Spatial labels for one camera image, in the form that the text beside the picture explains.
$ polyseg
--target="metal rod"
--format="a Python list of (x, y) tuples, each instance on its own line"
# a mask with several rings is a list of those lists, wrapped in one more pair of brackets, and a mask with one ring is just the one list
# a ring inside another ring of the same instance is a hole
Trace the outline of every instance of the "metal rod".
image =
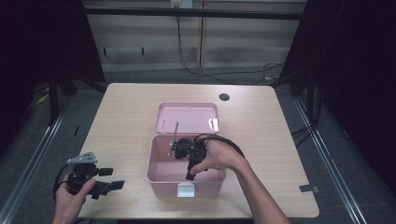
[(171, 16), (171, 17), (211, 17), (299, 21), (304, 13), (236, 11), (189, 8), (140, 8), (140, 7), (44, 7), (50, 11), (70, 11), (93, 15), (130, 15), (130, 16)]
[(315, 123), (315, 111), (314, 111), (314, 102), (315, 102), (315, 82), (312, 71), (309, 72), (308, 79), (308, 87), (307, 95), (306, 95), (306, 113), (311, 121), (313, 121), (313, 125), (317, 125)]
[(46, 133), (41, 139), (40, 144), (35, 150), (35, 154), (33, 155), (32, 159), (30, 159), (17, 185), (15, 186), (14, 190), (12, 190), (11, 194), (8, 196), (6, 202), (1, 208), (0, 210), (1, 224), (11, 223), (15, 214), (17, 213), (17, 210), (21, 205), (21, 202), (27, 190), (29, 189), (30, 184), (33, 181), (33, 178), (35, 177), (35, 173), (47, 153), (47, 150), (50, 146), (53, 137), (55, 136), (56, 132), (61, 126), (62, 120), (64, 119), (64, 112), (69, 107), (71, 100), (72, 98), (68, 97), (68, 101), (66, 102), (64, 109), (61, 111), (61, 113), (54, 121), (54, 123), (48, 127)]
[(58, 85), (55, 74), (55, 69), (52, 69), (49, 74), (49, 105), (50, 105), (50, 118), (49, 118), (49, 126), (53, 124), (53, 122), (59, 116), (59, 106), (58, 106)]
[[(301, 99), (296, 100), (295, 104), (297, 105), (297, 108), (300, 112), (300, 115), (303, 118), (303, 121), (306, 125), (306, 127), (311, 127), (312, 122), (309, 119), (308, 115), (306, 114), (306, 108), (304, 106), (304, 103)], [(337, 165), (335, 164), (334, 160), (332, 159), (332, 155), (327, 149), (323, 139), (321, 138), (319, 132), (317, 129), (313, 130), (311, 132), (311, 137), (312, 140), (315, 143), (315, 146), (317, 147), (318, 153), (320, 157), (323, 160), (323, 163), (325, 167), (327, 168), (330, 177), (332, 178), (332, 182), (334, 183), (335, 187), (337, 188), (337, 191), (341, 197), (341, 200), (344, 203), (344, 206), (346, 207), (346, 210), (348, 211), (353, 223), (355, 224), (367, 224), (367, 221), (364, 218), (364, 215), (358, 205), (358, 203), (355, 200), (355, 197), (353, 196), (352, 192), (350, 191), (349, 187), (347, 186), (347, 183), (345, 182), (344, 178), (342, 177), (341, 173), (338, 170)]]
[(174, 136), (173, 136), (173, 140), (170, 144), (170, 148), (169, 148), (169, 152), (168, 152), (168, 156), (171, 157), (172, 156), (172, 151), (173, 151), (173, 147), (175, 146), (175, 142), (176, 142), (176, 136), (177, 136), (177, 127), (178, 127), (178, 122), (176, 122), (176, 127), (175, 127), (175, 132), (174, 132)]

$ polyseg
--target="dark floor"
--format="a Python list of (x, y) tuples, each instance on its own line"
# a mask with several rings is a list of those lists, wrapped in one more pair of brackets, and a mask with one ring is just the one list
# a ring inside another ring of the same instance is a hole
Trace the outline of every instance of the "dark floor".
[[(249, 84), (260, 80), (258, 75), (222, 76), (232, 83)], [(199, 83), (223, 84), (210, 77), (196, 77), (186, 74), (181, 69), (145, 71), (130, 73), (108, 73), (107, 82), (156, 82), (156, 83)], [(271, 80), (260, 82), (265, 85)], [(280, 105), (286, 121), (293, 133), (304, 127), (304, 123), (290, 96), (289, 86), (282, 85), (276, 88)], [(48, 129), (50, 117), (49, 101), (37, 105), (35, 100), (41, 92), (35, 94), (35, 99), (26, 110), (20, 131), (7, 153), (0, 158), (0, 205), (3, 206), (9, 194), (14, 190), (24, 168), (34, 155), (35, 150)], [(78, 84), (78, 92), (71, 99), (70, 106), (64, 112), (64, 119), (55, 137), (49, 144), (43, 161), (39, 164), (34, 178), (16, 212), (12, 223), (50, 223), (54, 202), (51, 189), (58, 170), (69, 159), (76, 157), (84, 143), (91, 127), (95, 113), (101, 103), (103, 93), (85, 85)], [(67, 100), (61, 95), (61, 105)], [(381, 181), (376, 172), (365, 162), (359, 149), (353, 141), (345, 138), (344, 130), (337, 122), (336, 117), (328, 111), (326, 105), (322, 107), (318, 130), (324, 139), (328, 150), (332, 154), (340, 173), (343, 175), (352, 194), (355, 196), (367, 223), (395, 223), (396, 200)], [(298, 143), (304, 135), (295, 138)], [(316, 199), (320, 214), (316, 218), (291, 218), (291, 223), (353, 223), (344, 203), (335, 187), (322, 158), (318, 154), (315, 144), (310, 138), (302, 142), (297, 150), (301, 157), (306, 175), (311, 185), (318, 187)], [(117, 223), (117, 220), (95, 220), (93, 223)], [(134, 220), (131, 223), (214, 223), (213, 220)], [(248, 220), (222, 220), (216, 223), (245, 223)]]

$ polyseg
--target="black device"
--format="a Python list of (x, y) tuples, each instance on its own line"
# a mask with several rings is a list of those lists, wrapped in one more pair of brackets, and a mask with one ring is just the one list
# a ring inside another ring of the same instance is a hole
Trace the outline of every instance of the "black device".
[(180, 138), (176, 141), (177, 136), (177, 127), (178, 122), (176, 123), (176, 128), (174, 132), (173, 141), (170, 144), (170, 149), (168, 156), (172, 156), (172, 152), (175, 151), (175, 159), (182, 160), (186, 157), (189, 157), (189, 165), (187, 167), (186, 179), (194, 180), (195, 175), (191, 174), (191, 168), (201, 163), (206, 158), (206, 147), (205, 140), (218, 140), (222, 141), (229, 146), (233, 147), (241, 156), (245, 157), (242, 150), (231, 140), (212, 134), (212, 133), (202, 133), (194, 137), (194, 139), (190, 138)]
[[(93, 155), (92, 152), (85, 153), (74, 159), (70, 159), (67, 161), (66, 165), (61, 169), (59, 172), (55, 184), (53, 193), (59, 188), (62, 184), (59, 184), (59, 178), (61, 173), (63, 172), (64, 168), (68, 164), (74, 164), (73, 171), (68, 175), (67, 180), (65, 181), (68, 185), (69, 193), (76, 195), (82, 189), (82, 186), (94, 176), (104, 176), (104, 175), (112, 175), (113, 169), (112, 168), (102, 168), (99, 169), (96, 167), (94, 163), (97, 162), (96, 157)], [(92, 196), (93, 199), (99, 199), (100, 195), (106, 196), (111, 190), (122, 189), (124, 180), (120, 181), (113, 181), (111, 183), (96, 181), (95, 186), (91, 189), (88, 193)]]

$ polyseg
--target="black circle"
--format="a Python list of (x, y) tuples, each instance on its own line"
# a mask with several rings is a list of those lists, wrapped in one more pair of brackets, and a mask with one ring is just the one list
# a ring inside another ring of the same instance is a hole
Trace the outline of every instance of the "black circle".
[(222, 101), (228, 101), (228, 100), (230, 100), (230, 95), (227, 94), (227, 93), (222, 93), (222, 94), (219, 95), (219, 98)]

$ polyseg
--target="box lid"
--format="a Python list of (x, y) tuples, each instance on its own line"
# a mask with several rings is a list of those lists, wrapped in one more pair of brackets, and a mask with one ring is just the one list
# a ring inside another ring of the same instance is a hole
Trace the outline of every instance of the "box lid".
[(218, 107), (212, 103), (162, 103), (158, 109), (157, 133), (218, 133)]

